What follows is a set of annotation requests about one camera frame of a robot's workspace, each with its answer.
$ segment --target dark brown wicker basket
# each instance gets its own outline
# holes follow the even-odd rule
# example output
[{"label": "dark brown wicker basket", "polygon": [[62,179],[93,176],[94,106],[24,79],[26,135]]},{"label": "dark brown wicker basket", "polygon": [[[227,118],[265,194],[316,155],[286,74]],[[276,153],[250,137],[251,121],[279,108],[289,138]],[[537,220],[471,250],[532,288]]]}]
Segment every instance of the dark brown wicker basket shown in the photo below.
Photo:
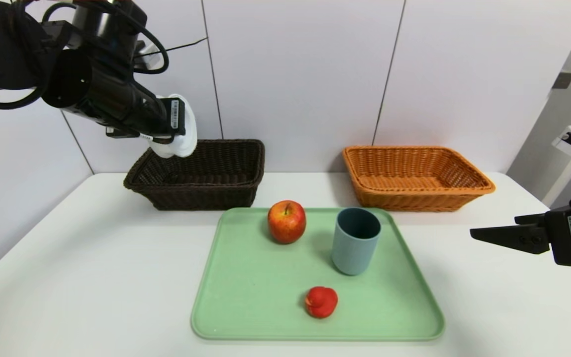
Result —
[{"label": "dark brown wicker basket", "polygon": [[188,158],[163,159],[148,149],[124,185],[158,210],[228,210],[250,207],[263,177],[260,140],[198,140]]}]

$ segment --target red apple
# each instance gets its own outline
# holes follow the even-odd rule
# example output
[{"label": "red apple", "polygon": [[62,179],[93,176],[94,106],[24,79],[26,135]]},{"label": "red apple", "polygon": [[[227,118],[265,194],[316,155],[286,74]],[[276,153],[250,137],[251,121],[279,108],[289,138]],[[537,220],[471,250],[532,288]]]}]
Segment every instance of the red apple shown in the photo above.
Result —
[{"label": "red apple", "polygon": [[268,211],[268,227],[276,241],[290,244],[305,231],[305,210],[294,201],[277,202]]}]

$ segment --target cup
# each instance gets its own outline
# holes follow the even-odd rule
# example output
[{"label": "cup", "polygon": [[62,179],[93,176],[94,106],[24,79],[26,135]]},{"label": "cup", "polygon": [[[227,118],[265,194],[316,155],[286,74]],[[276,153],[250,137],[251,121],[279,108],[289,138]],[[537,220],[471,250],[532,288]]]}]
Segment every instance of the cup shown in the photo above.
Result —
[{"label": "cup", "polygon": [[374,255],[380,221],[363,208],[345,208],[336,217],[332,262],[338,270],[347,275],[358,275],[365,271]]}]

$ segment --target black cable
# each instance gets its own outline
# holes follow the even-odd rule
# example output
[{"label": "black cable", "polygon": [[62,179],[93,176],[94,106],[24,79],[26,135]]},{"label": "black cable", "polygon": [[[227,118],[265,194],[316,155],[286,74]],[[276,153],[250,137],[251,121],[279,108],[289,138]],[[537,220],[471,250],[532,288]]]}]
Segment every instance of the black cable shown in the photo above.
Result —
[{"label": "black cable", "polygon": [[50,16],[52,16],[54,11],[61,9],[62,7],[69,7],[70,9],[76,9],[76,6],[74,4],[70,4],[67,2],[57,2],[56,4],[51,5],[50,7],[48,7],[48,9],[46,9],[46,12],[43,13],[43,18],[41,18],[41,22],[49,21]]},{"label": "black cable", "polygon": [[42,94],[43,93],[41,90],[35,89],[34,91],[32,91],[32,93],[30,93],[26,97],[23,97],[20,100],[16,100],[15,102],[8,102],[8,103],[0,102],[0,109],[9,110],[9,109],[17,109],[17,108],[27,106],[28,104],[32,104],[37,99],[41,98]]},{"label": "black cable", "polygon": [[[177,50],[178,48],[184,48],[184,47],[194,46],[194,45],[197,45],[198,43],[204,41],[205,39],[208,39],[208,38],[203,38],[203,39],[200,39],[200,40],[195,41],[195,42],[193,42],[193,43],[187,43],[186,45],[182,45],[182,46],[171,47],[171,48],[165,48],[165,51],[166,51],[166,52],[169,52],[169,51],[172,51],[172,50]],[[137,55],[137,56],[134,56],[133,58],[136,59],[136,58],[138,58],[138,57],[144,57],[144,56],[159,54],[160,52],[161,52],[161,51],[156,51],[156,52],[151,52],[150,54]]]},{"label": "black cable", "polygon": [[129,25],[131,27],[133,27],[135,30],[137,30],[141,34],[145,35],[145,37],[147,37],[149,39],[149,41],[154,43],[154,45],[156,45],[157,48],[162,48],[161,54],[163,55],[163,60],[164,60],[162,67],[156,68],[156,69],[134,68],[133,69],[134,72],[143,73],[143,74],[160,74],[160,73],[165,72],[165,70],[167,70],[167,68],[169,67],[169,55],[166,53],[166,50],[165,50],[165,47],[163,46],[163,44],[160,43],[160,41],[156,38],[156,36],[154,36],[151,32],[149,32],[149,30],[145,29],[145,27],[143,25],[141,25],[139,22],[134,20],[133,17],[129,16],[129,14],[122,11],[122,9],[120,9],[117,6],[114,6],[113,4],[110,4],[109,2],[91,1],[90,4],[101,7],[102,9],[104,9],[105,11],[108,11],[109,13],[119,14],[120,16],[122,16],[125,19],[125,21],[127,21],[127,23],[129,23]]}]

